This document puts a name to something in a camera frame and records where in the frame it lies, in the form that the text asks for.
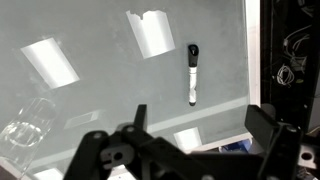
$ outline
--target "black marker cap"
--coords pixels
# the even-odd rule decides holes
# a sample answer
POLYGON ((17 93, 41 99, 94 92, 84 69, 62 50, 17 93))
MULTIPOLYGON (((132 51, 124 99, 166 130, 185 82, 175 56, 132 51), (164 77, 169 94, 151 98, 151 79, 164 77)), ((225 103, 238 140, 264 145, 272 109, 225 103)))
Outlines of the black marker cap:
POLYGON ((199 48, 195 44, 188 46, 189 67, 197 67, 199 48))

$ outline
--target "glass surface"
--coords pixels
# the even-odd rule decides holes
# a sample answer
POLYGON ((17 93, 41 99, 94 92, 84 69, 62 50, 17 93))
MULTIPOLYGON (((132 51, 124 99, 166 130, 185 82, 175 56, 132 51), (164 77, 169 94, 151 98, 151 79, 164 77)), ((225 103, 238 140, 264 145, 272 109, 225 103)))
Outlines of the glass surface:
POLYGON ((6 1, 0 130, 31 98, 55 104, 58 115, 30 176, 65 173, 85 133, 113 133, 133 122, 138 104, 148 105, 148 132, 183 150, 243 134, 245 22, 242 0, 6 1), (189 44, 200 50, 194 107, 189 44))
POLYGON ((22 177, 56 117, 55 104, 34 98, 0 133, 0 161, 16 167, 22 177))

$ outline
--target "black metal bracket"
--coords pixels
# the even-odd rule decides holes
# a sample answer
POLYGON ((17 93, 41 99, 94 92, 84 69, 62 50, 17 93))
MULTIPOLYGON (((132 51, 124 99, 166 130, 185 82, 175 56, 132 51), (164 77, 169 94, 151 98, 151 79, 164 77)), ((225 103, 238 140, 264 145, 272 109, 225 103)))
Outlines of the black metal bracket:
POLYGON ((101 131, 85 135, 64 179, 105 180, 119 165, 141 180, 293 180, 298 162, 319 171, 320 144, 316 139, 291 125, 277 124, 257 106, 248 106, 245 125, 266 149, 264 158, 209 152, 187 155, 145 131, 146 112, 147 106, 139 105, 134 123, 120 125, 111 136, 101 131), (301 152, 302 145, 312 148, 312 163, 301 160, 308 151, 301 152))

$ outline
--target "clear glass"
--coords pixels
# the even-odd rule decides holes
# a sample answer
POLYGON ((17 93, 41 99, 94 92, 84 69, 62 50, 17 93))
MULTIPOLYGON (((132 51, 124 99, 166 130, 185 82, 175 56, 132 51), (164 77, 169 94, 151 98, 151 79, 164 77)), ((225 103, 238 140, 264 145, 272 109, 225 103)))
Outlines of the clear glass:
POLYGON ((53 102, 44 98, 30 100, 0 134, 1 163, 17 168, 22 177, 55 117, 53 102))

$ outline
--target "screw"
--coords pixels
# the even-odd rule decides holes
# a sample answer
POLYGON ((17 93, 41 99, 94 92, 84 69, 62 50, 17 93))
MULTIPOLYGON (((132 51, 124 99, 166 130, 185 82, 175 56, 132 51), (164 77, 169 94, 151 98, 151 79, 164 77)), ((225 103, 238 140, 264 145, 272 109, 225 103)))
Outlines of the screw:
POLYGON ((280 180, 280 179, 276 176, 268 176, 267 180, 280 180))
POLYGON ((95 133, 94 136, 93 136, 93 138, 94 138, 94 139, 99 139, 99 138, 101 138, 101 136, 102 136, 101 133, 95 133))
POLYGON ((297 129, 293 126, 287 126, 287 130, 289 130, 290 132, 297 132, 297 129))
POLYGON ((127 128, 127 131, 128 131, 128 132, 133 132, 133 131, 134 131, 134 127, 132 127, 132 126, 128 127, 128 128, 127 128))
POLYGON ((203 175, 201 180, 214 180, 214 178, 211 175, 203 175))

